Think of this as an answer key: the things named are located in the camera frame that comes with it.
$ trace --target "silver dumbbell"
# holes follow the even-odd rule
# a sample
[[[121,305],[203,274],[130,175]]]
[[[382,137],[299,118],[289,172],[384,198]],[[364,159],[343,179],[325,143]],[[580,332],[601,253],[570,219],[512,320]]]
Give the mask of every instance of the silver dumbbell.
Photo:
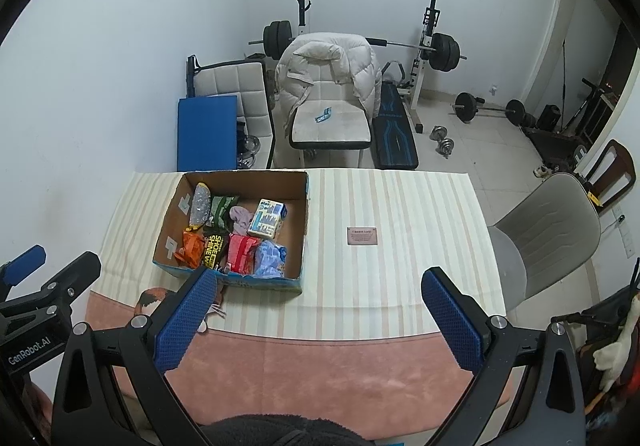
[[[436,152],[448,159],[453,151],[453,139],[447,139],[447,129],[444,126],[434,126],[429,139],[437,141]]]

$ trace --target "white puffer jacket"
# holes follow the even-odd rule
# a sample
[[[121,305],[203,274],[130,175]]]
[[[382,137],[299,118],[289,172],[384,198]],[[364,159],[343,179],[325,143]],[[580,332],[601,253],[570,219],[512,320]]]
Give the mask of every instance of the white puffer jacket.
[[[330,61],[336,83],[353,82],[353,95],[362,104],[369,122],[378,115],[382,72],[369,42],[357,34],[313,32],[294,39],[276,66],[275,82],[285,130],[314,85],[308,72],[309,59]]]

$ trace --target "wall outlet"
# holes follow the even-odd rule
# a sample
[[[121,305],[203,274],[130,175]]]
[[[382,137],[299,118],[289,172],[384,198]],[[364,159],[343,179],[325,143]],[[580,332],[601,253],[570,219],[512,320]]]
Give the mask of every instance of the wall outlet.
[[[616,220],[623,216],[622,207],[620,207],[619,204],[613,206],[611,208],[611,212],[613,213],[613,216],[616,217]],[[620,236],[622,237],[622,244],[625,246],[626,257],[631,258],[636,253],[636,249],[631,236],[631,230],[629,229],[628,223],[626,223],[626,215],[625,220],[618,223],[618,229],[620,230]]]

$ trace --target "pink leather mat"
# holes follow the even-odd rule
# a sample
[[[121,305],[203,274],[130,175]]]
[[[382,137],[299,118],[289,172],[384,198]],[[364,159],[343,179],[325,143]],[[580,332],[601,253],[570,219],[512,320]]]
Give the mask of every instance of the pink leather mat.
[[[126,325],[132,315],[132,307],[90,294],[86,321],[93,329]],[[123,368],[116,376],[123,393],[135,397]],[[293,413],[331,419],[367,439],[437,428],[471,379],[440,334],[330,342],[213,330],[197,334],[166,376],[200,424]],[[501,404],[510,393],[511,382]]]

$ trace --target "white tape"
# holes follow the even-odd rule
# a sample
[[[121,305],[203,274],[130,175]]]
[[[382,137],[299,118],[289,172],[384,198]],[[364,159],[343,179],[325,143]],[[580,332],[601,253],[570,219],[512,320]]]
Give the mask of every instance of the white tape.
[[[169,250],[166,257],[173,258],[175,250],[178,249],[178,242],[176,242],[173,238],[171,238],[171,236],[167,236],[166,244],[164,246]]]
[[[185,215],[189,212],[189,200],[191,199],[191,195],[189,193],[187,193],[186,197],[182,197],[180,199],[180,203],[178,204],[178,207],[180,207],[181,212],[183,212]]]

